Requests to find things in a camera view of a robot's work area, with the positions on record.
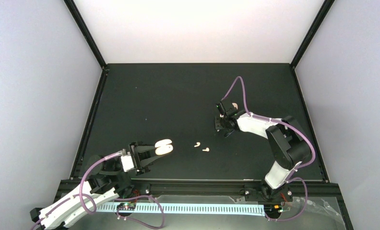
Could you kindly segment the beige earbud charging case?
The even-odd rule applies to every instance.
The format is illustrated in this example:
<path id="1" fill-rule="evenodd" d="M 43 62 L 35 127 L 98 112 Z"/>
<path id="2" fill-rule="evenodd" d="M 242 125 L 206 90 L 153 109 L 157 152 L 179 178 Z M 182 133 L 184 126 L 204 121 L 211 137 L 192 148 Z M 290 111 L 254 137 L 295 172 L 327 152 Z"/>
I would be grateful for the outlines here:
<path id="1" fill-rule="evenodd" d="M 155 153 L 156 155 L 165 155 L 173 150 L 172 140 L 163 139 L 155 143 Z"/>

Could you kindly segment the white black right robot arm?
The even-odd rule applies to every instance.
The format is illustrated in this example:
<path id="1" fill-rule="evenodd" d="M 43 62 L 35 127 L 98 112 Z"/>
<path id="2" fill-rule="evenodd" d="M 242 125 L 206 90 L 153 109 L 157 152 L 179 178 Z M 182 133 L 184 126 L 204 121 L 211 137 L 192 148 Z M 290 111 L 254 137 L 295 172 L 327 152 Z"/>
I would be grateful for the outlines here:
<path id="1" fill-rule="evenodd" d="M 303 165 L 303 161 L 315 154 L 313 145 L 291 116 L 284 119 L 258 118 L 241 111 L 216 116 L 214 126 L 218 131 L 224 130 L 225 137 L 234 131 L 242 131 L 268 140 L 274 163 L 258 188 L 261 197 L 267 201 L 274 200 L 282 187 L 292 181 L 291 175 Z"/>

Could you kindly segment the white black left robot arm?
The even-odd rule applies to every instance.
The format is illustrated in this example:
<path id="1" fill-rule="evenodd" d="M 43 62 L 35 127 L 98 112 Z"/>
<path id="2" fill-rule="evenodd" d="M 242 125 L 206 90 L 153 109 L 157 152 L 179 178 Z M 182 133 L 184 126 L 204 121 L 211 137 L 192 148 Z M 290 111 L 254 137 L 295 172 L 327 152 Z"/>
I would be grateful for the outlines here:
<path id="1" fill-rule="evenodd" d="M 106 156 L 91 158 L 79 184 L 46 208 L 31 210 L 33 230 L 67 230 L 87 214 L 111 201 L 119 201 L 118 218 L 129 218 L 123 210 L 134 210 L 138 199 L 156 199 L 149 195 L 149 185 L 132 182 L 129 175 L 149 172 L 149 166 L 173 150 L 172 140 L 163 139 L 153 145 L 133 142 L 129 149 L 122 149 Z"/>

